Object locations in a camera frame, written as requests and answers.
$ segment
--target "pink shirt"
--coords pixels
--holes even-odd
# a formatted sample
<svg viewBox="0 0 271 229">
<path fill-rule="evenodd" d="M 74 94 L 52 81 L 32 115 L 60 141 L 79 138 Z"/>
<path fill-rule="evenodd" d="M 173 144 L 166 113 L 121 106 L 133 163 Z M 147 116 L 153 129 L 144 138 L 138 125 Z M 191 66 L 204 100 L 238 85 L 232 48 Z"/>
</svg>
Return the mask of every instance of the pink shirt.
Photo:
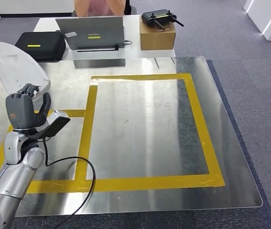
<svg viewBox="0 0 271 229">
<path fill-rule="evenodd" d="M 92 16 L 113 16 L 113 13 L 107 4 L 106 0 L 90 0 L 88 12 L 89 17 Z"/>
</svg>

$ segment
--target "white table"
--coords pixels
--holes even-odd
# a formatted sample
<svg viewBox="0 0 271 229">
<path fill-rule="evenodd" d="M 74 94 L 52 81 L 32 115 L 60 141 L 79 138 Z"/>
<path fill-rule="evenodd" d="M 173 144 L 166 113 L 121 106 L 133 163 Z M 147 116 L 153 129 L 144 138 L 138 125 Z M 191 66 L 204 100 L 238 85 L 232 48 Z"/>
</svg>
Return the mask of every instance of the white table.
<svg viewBox="0 0 271 229">
<path fill-rule="evenodd" d="M 76 52 L 70 49 L 63 56 L 63 60 L 96 60 L 96 59 L 137 59 L 137 58 L 158 58 L 176 57 L 174 50 L 151 50 L 141 51 L 139 35 L 140 15 L 124 15 L 125 40 L 132 41 L 131 45 L 126 45 L 119 51 L 110 52 Z M 39 20 L 34 32 L 56 31 L 59 30 L 55 18 L 41 18 Z"/>
</svg>

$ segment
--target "person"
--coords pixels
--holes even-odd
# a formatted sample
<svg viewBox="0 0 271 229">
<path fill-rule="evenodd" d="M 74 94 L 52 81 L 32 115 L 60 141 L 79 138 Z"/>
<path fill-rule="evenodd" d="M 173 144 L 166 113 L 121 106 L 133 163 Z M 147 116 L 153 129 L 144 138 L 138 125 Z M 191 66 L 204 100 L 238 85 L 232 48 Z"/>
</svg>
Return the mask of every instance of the person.
<svg viewBox="0 0 271 229">
<path fill-rule="evenodd" d="M 126 0 L 74 0 L 78 17 L 122 16 Z"/>
</svg>

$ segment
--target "laptop logo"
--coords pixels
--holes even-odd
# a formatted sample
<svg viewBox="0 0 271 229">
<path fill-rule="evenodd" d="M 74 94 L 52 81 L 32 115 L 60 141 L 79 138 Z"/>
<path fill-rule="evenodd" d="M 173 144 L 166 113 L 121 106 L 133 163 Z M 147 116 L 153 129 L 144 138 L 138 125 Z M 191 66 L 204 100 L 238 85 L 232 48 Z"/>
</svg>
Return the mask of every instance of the laptop logo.
<svg viewBox="0 0 271 229">
<path fill-rule="evenodd" d="M 98 33 L 90 33 L 88 34 L 88 39 L 100 39 L 101 36 Z"/>
</svg>

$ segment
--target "yellow label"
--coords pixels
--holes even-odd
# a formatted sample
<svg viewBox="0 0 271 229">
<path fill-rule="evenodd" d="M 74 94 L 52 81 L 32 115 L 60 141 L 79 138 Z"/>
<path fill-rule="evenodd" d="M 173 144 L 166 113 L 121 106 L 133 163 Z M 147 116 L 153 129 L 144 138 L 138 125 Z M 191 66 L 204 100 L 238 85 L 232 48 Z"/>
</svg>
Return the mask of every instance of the yellow label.
<svg viewBox="0 0 271 229">
<path fill-rule="evenodd" d="M 89 39 L 100 39 L 100 36 L 88 37 Z"/>
<path fill-rule="evenodd" d="M 40 44 L 29 44 L 27 47 L 41 47 Z"/>
</svg>

